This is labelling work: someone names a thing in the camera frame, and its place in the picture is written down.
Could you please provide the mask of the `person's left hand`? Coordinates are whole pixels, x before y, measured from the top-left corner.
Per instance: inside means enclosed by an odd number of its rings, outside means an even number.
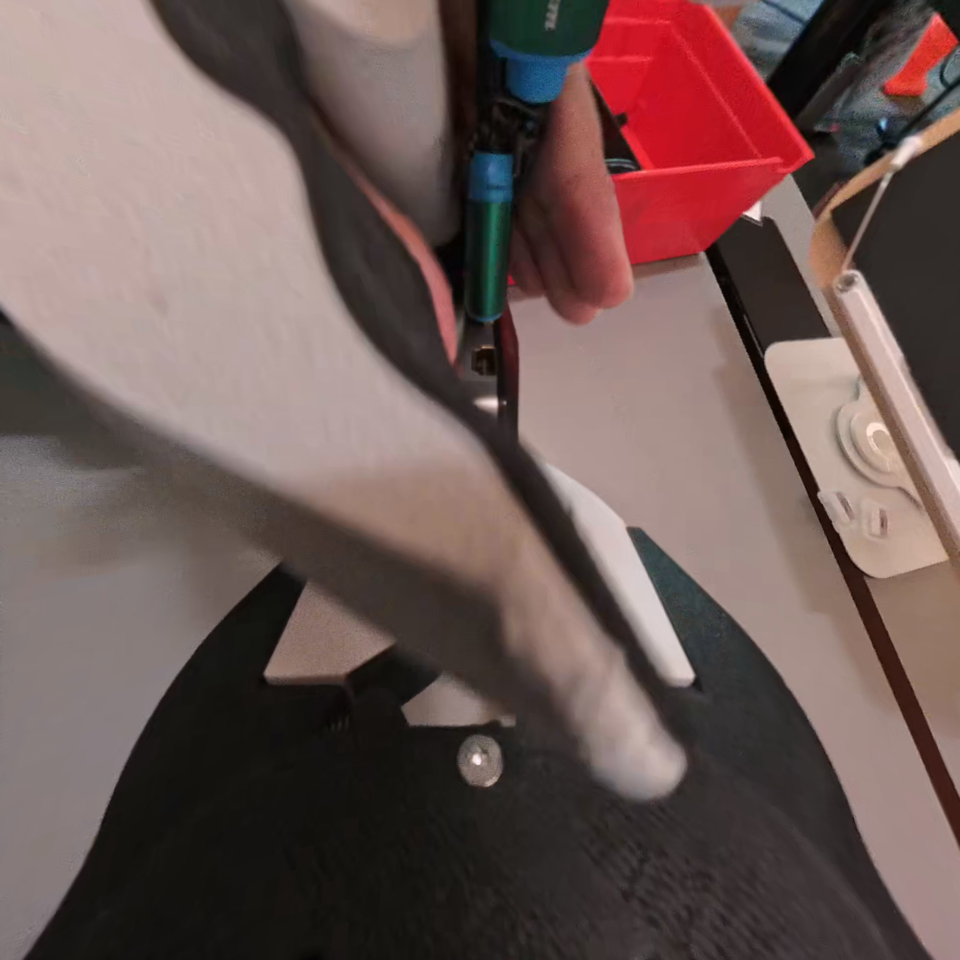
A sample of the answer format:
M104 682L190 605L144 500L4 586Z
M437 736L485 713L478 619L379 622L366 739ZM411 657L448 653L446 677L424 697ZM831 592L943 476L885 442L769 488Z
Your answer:
M515 208L510 272L526 297L544 297L575 326L630 299L634 279L601 119L583 63L551 103Z

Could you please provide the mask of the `green blue screwdriver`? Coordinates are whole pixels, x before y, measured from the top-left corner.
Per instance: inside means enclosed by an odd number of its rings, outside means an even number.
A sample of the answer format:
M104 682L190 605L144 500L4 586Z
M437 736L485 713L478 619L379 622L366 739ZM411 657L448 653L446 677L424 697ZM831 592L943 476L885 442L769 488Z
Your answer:
M519 349L508 303L515 202L571 66L592 53L607 1L478 2L476 126L464 184L460 376L516 429Z

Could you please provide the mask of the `red plastic bin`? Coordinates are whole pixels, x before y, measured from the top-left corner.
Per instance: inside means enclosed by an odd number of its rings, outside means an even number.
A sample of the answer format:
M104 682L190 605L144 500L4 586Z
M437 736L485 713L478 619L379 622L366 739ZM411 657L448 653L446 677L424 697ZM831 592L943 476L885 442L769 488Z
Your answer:
M610 2L586 64L639 165L613 176L633 265L701 254L812 159L707 6Z

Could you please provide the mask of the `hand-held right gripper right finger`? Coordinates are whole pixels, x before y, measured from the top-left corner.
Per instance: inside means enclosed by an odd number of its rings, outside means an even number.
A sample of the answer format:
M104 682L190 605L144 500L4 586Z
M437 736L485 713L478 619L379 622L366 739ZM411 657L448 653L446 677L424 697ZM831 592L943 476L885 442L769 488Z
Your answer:
M548 463L541 467L660 677L672 688L691 688L695 671L626 522L569 474Z

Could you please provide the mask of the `orange red plastic part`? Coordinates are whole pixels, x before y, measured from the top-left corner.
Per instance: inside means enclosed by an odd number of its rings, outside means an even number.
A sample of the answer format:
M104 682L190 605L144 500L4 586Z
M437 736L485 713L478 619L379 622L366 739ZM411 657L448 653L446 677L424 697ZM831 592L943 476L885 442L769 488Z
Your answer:
M934 13L904 65L882 86L885 96L917 98L924 95L935 66L958 47L958 39L939 13Z

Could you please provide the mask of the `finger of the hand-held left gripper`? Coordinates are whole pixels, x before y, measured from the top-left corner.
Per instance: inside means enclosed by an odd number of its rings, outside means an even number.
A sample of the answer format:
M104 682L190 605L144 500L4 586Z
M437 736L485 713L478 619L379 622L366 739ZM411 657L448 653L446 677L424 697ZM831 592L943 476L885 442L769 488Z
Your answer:
M446 45L433 1L290 1L309 90L366 177L433 246L460 225Z
M456 148L476 2L437 2ZM2 309L344 605L622 796L688 755L542 465L454 371L450 282L309 89L289 2L2 2Z

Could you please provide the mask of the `white mounting bracket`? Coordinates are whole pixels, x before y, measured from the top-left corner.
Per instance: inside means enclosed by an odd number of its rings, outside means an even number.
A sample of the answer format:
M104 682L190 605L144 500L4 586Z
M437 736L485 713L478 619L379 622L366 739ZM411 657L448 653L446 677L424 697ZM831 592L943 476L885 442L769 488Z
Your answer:
M889 579L947 552L880 410L841 338L776 342L766 372L854 564Z

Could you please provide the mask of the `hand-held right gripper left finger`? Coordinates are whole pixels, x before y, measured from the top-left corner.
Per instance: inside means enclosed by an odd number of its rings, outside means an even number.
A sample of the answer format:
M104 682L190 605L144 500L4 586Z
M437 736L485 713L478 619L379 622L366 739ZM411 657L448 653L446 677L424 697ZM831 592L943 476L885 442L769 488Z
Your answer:
M263 677L269 685L342 685L393 646L383 630L307 583Z

